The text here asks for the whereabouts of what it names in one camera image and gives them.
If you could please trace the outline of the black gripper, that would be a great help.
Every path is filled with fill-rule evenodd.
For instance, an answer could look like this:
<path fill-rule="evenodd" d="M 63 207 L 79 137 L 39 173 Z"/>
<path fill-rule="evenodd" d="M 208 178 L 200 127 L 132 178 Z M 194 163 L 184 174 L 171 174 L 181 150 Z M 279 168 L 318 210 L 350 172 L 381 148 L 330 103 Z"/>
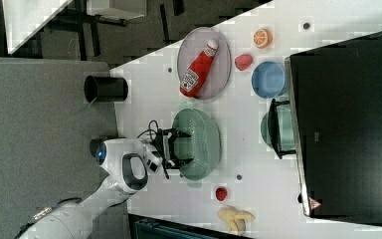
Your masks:
<path fill-rule="evenodd" d="M 173 153 L 173 144 L 169 141 L 169 134 L 171 133 L 171 129 L 159 129 L 156 132 L 155 139 L 153 140 L 153 145 L 155 146 L 157 152 L 162 158 L 161 166 L 163 168 L 164 175 L 167 179 L 170 178 L 167 170 L 169 168 L 181 168 L 182 166 L 187 165 L 192 162 L 192 158 L 179 159 Z M 175 130 L 173 132 L 175 137 L 191 137 L 191 135 L 187 132 L 181 130 Z"/>

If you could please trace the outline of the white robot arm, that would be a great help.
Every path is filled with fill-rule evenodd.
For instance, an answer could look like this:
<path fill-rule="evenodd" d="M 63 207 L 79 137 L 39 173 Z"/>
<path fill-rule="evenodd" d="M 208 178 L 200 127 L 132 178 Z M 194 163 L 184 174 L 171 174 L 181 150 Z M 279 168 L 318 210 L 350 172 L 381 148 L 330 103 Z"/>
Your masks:
<path fill-rule="evenodd" d="M 87 239 L 93 222 L 111 206 L 125 202 L 142 190 L 148 173 L 177 168 L 188 161 L 174 154 L 174 141 L 187 138 L 179 129 L 159 129 L 155 138 L 95 139 L 91 150 L 107 177 L 88 198 L 70 198 L 37 213 L 14 239 Z"/>

